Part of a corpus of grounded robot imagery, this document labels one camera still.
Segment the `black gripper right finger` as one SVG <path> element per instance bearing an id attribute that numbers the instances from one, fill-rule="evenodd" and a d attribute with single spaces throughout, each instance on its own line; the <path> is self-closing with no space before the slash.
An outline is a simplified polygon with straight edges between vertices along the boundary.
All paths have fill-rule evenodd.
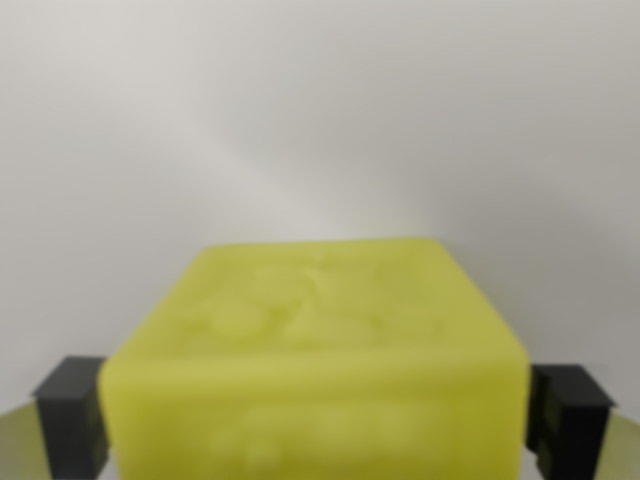
<path id="1" fill-rule="evenodd" d="M 639 477 L 639 415 L 579 364 L 531 366 L 525 446 L 543 479 Z"/>

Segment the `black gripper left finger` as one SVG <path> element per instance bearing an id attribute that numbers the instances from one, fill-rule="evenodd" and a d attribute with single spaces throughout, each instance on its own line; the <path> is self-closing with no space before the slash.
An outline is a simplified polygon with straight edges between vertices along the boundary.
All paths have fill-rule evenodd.
<path id="1" fill-rule="evenodd" d="M 98 375 L 105 359 L 63 358 L 23 401 L 1 410 L 3 479 L 98 479 L 109 459 Z"/>

